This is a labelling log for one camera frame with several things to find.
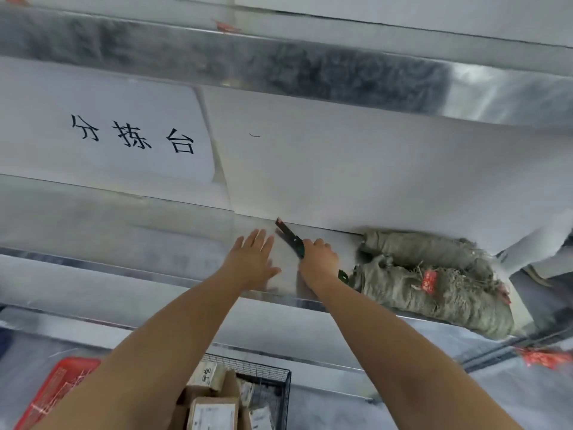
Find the red plastic basket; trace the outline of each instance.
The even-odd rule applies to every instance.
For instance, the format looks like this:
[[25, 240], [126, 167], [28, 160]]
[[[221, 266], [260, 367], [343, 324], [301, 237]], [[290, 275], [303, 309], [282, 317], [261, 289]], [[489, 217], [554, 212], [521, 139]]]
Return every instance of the red plastic basket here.
[[85, 376], [94, 371], [101, 361], [88, 358], [64, 358], [47, 376], [38, 393], [14, 430], [28, 430], [50, 412], [53, 407]]

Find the metal mesh basket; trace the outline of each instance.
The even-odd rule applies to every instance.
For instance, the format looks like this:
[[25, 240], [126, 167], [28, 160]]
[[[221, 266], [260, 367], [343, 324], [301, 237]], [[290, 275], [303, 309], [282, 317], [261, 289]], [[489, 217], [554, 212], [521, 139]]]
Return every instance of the metal mesh basket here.
[[260, 363], [205, 354], [204, 361], [217, 362], [235, 370], [237, 377], [255, 385], [251, 407], [269, 406], [276, 430], [287, 429], [290, 370]]

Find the person's right hand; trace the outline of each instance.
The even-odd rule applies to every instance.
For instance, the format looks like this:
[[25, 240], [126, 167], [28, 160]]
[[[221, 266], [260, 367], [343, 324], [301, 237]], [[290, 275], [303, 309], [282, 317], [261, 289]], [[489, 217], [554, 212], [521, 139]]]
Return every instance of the person's right hand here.
[[304, 240], [304, 258], [298, 270], [306, 284], [313, 289], [317, 281], [330, 277], [338, 279], [338, 255], [322, 238], [314, 243], [307, 238]]

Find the hand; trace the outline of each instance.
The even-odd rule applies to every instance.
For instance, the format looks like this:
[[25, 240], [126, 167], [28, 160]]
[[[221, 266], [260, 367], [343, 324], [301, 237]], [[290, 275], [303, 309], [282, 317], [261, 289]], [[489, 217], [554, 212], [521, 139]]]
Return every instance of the hand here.
[[266, 235], [264, 229], [260, 232], [255, 229], [247, 239], [237, 238], [219, 272], [238, 281], [243, 290], [263, 289], [271, 277], [281, 272], [280, 268], [270, 266], [269, 254], [275, 239], [270, 236], [265, 241]]
[[312, 240], [304, 241], [304, 258], [300, 261], [298, 270], [306, 284], [314, 290], [317, 281], [334, 277], [338, 279], [338, 255], [332, 251], [329, 244], [325, 244], [322, 238], [312, 243]]

